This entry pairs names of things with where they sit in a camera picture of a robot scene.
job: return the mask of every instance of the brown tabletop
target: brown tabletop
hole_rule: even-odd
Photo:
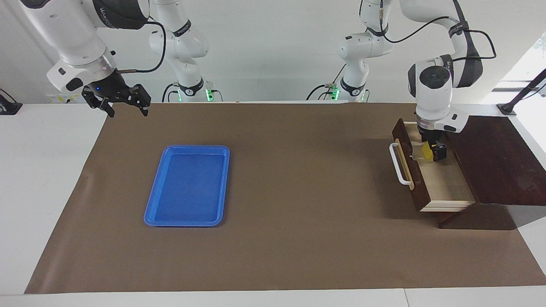
[[[412,104],[115,108],[26,293],[546,284],[517,230],[438,229],[415,211],[388,152]],[[230,148],[219,226],[144,224],[173,144]]]

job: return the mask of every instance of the drawer handle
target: drawer handle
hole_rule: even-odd
[[[400,170],[400,166],[398,165],[398,160],[396,159],[396,154],[394,153],[394,147],[399,147],[400,144],[398,143],[392,143],[390,146],[389,146],[389,150],[390,150],[390,156],[391,158],[393,159],[393,165],[394,165],[394,169],[396,170],[396,175],[398,176],[398,181],[405,185],[405,186],[411,186],[412,185],[412,182],[411,181],[408,181],[408,180],[405,180],[403,177],[402,177],[402,171]]]

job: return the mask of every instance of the open drawer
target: open drawer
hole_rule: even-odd
[[[422,152],[417,123],[401,119],[393,130],[390,153],[400,182],[408,185],[415,208],[428,212],[461,212],[476,201],[454,154],[433,162]]]

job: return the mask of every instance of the blue tray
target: blue tray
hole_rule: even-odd
[[[212,227],[224,214],[229,149],[225,146],[165,148],[144,222],[149,226]]]

